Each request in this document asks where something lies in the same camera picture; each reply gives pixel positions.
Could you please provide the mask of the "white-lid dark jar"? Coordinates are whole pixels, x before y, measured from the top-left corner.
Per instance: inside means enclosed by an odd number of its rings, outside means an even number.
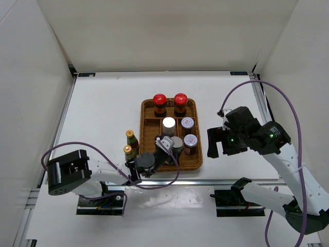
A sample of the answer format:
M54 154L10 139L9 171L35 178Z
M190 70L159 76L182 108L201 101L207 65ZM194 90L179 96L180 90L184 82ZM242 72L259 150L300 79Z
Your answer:
M193 155L196 152L198 139L194 134L187 134L184 137L184 152L187 155Z
M191 117L184 117L181 120L181 129L182 129L182 135L186 136L188 134L192 133L192 130L194 128L194 120Z

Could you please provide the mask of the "silver-lid bead jar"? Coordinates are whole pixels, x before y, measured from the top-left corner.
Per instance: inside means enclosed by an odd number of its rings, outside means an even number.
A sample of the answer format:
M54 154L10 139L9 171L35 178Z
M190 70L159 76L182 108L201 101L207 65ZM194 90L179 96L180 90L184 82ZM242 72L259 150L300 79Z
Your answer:
M166 117L162 121L162 135L175 136L176 134L176 121L172 117Z
M173 156L175 157L175 159L177 161L179 161L180 155L184 150L183 140L178 136L172 136L171 139L172 139L173 144L174 144L173 147L172 147Z

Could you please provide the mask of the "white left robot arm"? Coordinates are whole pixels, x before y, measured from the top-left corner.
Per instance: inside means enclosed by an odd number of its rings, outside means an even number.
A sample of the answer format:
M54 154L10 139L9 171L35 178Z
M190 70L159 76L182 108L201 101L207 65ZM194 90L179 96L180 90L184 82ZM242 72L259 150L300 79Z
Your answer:
M135 155L125 148L128 157L123 165L116 165L108 158L103 162L88 157L80 149L42 161L48 174L48 193L59 196L73 192L96 206L107 202L106 183L131 186L141 183L142 177L149 178L161 166L177 165L184 149L183 141L177 136L159 136L155 139L156 150Z

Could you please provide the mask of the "red-lid sauce jar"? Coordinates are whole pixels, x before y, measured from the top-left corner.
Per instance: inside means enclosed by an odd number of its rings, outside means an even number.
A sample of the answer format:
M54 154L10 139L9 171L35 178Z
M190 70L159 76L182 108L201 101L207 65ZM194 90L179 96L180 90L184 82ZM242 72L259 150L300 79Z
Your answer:
M157 117L162 117L166 115L167 109L167 98L164 94L156 94L153 97L154 103L154 114Z
M188 97L184 93L178 93L174 97L174 114L176 116L184 116L186 113L186 105Z

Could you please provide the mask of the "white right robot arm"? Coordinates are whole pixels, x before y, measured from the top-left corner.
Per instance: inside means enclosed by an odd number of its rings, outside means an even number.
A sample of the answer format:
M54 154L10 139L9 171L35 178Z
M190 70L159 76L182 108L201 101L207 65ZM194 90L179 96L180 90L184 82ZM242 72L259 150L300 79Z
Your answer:
M298 166L298 154L290 136L275 121L261 125L247 107L238 107L223 116L223 125L208 129L210 158L218 158L217 143L224 155L253 150L267 160L291 191L290 195L266 189L251 179L240 178L224 192L213 197L221 203L242 206L255 203L278 213L298 232L302 230L306 213L305 234L328 226L328 192L306 167Z

